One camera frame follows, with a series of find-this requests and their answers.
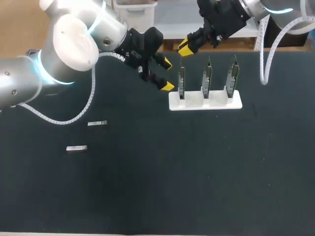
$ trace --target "black table surface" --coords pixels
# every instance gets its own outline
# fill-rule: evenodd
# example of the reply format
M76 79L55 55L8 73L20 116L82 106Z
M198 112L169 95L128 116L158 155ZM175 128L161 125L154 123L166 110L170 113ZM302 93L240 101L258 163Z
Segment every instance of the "black table surface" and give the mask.
M270 83L257 53L237 53L236 111L171 112L168 94L113 58L97 65L95 100L56 126L24 108L0 114L0 231L42 233L315 234L315 54L277 53ZM184 58L199 90L207 57L222 89L233 53ZM180 58L163 72L174 83ZM86 79L33 102L66 120L85 106ZM107 120L107 127L87 122ZM88 151L67 153L67 146Z

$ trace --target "white cable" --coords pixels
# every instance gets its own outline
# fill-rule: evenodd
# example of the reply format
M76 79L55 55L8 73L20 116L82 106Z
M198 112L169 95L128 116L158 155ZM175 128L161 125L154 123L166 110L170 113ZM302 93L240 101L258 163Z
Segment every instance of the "white cable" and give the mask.
M300 0L300 8L303 17L307 17L306 13L306 0Z
M269 73L270 73L270 68L271 68L271 64L272 64L272 59L275 55L276 49L280 43L280 41L283 39L283 37L285 36L286 33L288 33L294 26L300 24L300 23L304 23L304 22L315 22L315 17L312 16L308 16L308 17L300 17L292 22L290 22L286 27L284 27L284 29L280 32L280 34L278 35L278 37L276 38L275 42L273 43L271 49L270 49L270 53L267 59L267 64L266 64L266 71L265 71L265 76L264 76L264 80L263 80L263 85L266 85L268 83L269 80Z
M104 57L104 56L115 57L115 58L121 60L122 62L125 61L125 58L123 56L121 56L119 54L116 54L116 53L101 53L101 54L99 54L99 57ZM52 124L57 124L57 125L71 124L71 123L74 123L75 121L77 121L79 118L81 118L83 116L83 114L90 107L91 102L92 102L93 97L94 97L94 93L95 93L95 81L96 81L96 79L95 79L95 66L94 66L92 68L92 89L91 89L91 94L90 94L90 97L88 99L88 102L87 102L86 106L84 107L84 109L80 112L80 114L78 114L75 118L70 119L68 121L57 121L57 120L50 119L47 116L45 116L42 113L40 113L39 111L35 110L33 107L31 107L31 106L29 106L29 105L27 105L25 103L19 104L19 106L28 109L29 111L33 112L35 115L39 116L40 118L42 118L45 121L50 122Z
M264 84L264 39L265 39L265 21L262 19L259 24L260 34L260 82Z
M296 25L300 24L300 23L305 23L305 22L315 22L315 17L312 16L307 16L306 14L306 0L300 0L300 7L301 7L301 12L303 17L297 18L295 20L293 20L292 22L290 22L286 27L283 28L283 30L279 33L278 37L276 38L275 42L273 43L271 49L270 49L270 53L267 59L267 63L266 63L266 70L264 72L264 55L263 55L263 46L260 48L260 81L263 85L266 85L269 81L269 74L270 74L270 68L271 68L271 64L272 64L272 60L273 57L275 55L276 49L279 45L279 43L281 42L281 40L283 39L283 37ZM264 22L261 20L260 21L260 27L259 27L259 33L260 35L264 34L262 33L264 30Z

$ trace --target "small metal part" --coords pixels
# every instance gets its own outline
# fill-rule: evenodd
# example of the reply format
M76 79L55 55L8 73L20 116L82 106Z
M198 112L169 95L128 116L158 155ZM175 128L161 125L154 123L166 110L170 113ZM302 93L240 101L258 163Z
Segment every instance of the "small metal part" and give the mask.
M88 146L69 146L66 148L66 151L85 151L88 149Z
M237 79L240 73L240 67L238 65L236 56L232 58L233 64L231 66L231 69L228 72L227 79L226 79L226 92L228 98L233 98Z
M31 56L31 55L33 55L33 54L35 54L35 53L37 53L38 52L38 50L36 50L36 49L29 49L26 53L25 53L25 55L26 56Z
M88 126L95 126L95 125L107 125L107 121L96 121L96 122L89 122Z
M181 67L178 73L178 93L181 100L185 99L185 67Z
M212 66L211 66L211 61L209 57L207 61L207 66L206 66L205 71L203 72L203 78L202 78L202 93L203 93L204 99L209 99L211 77L212 77Z

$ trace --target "gray robot arm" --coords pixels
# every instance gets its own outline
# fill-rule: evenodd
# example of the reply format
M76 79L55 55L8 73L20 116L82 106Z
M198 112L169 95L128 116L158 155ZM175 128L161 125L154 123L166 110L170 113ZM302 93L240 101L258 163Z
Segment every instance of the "gray robot arm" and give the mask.
M204 27L187 36L179 46L179 53L184 57L195 54L207 42L217 47L221 40L245 27L250 18L260 21L270 15L283 29L302 16L302 2L307 5L307 15L313 16L313 0L197 0ZM288 33L303 34L314 28L314 24L309 21L300 22Z
M94 67L99 52L124 41L127 23L103 0L40 0L51 27L43 49L0 59L0 110L56 94Z

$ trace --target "white container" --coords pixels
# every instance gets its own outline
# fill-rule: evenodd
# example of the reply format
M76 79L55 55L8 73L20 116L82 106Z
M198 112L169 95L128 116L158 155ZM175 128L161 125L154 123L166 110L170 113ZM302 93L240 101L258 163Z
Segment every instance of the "white container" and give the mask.
M114 0L114 9L128 22L129 29L144 33L154 25L154 10L158 3L141 5L119 5Z

